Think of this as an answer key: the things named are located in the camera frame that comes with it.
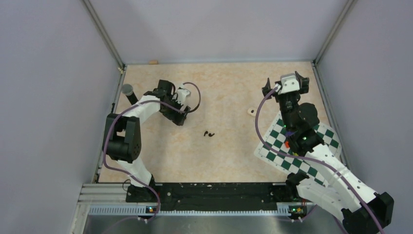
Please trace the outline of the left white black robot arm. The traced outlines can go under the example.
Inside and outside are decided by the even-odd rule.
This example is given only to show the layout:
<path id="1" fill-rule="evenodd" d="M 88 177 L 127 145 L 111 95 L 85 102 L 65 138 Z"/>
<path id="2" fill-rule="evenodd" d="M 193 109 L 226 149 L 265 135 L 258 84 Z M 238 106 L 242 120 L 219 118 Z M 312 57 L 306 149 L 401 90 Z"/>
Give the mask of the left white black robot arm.
<path id="1" fill-rule="evenodd" d="M 144 201 L 156 196 L 156 188 L 150 185 L 153 176 L 140 158 L 142 150 L 141 125 L 152 115 L 161 113 L 177 126 L 182 126 L 191 112 L 186 104 L 191 91 L 184 84 L 179 87 L 167 80 L 159 80 L 158 86 L 147 91 L 131 107 L 119 114 L 110 113 L 105 123 L 103 152 L 128 175 L 131 185 Z"/>

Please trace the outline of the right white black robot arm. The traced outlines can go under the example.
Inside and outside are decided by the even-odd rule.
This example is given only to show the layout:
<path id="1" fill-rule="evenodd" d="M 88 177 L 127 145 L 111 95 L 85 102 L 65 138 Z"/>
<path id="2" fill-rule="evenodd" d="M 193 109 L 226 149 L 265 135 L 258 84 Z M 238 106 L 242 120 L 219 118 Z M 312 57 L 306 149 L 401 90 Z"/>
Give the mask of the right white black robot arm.
<path id="1" fill-rule="evenodd" d="M 321 185 L 309 172 L 292 173 L 286 182 L 286 196 L 292 201 L 303 198 L 313 202 L 341 222 L 349 234 L 384 233 L 392 220 L 394 199 L 363 183 L 330 150 L 315 130 L 320 123 L 316 106 L 300 101 L 308 91 L 309 78 L 297 72 L 262 88 L 264 100 L 274 98 L 279 105 L 291 150 L 285 157 L 308 163 L 326 181 Z"/>

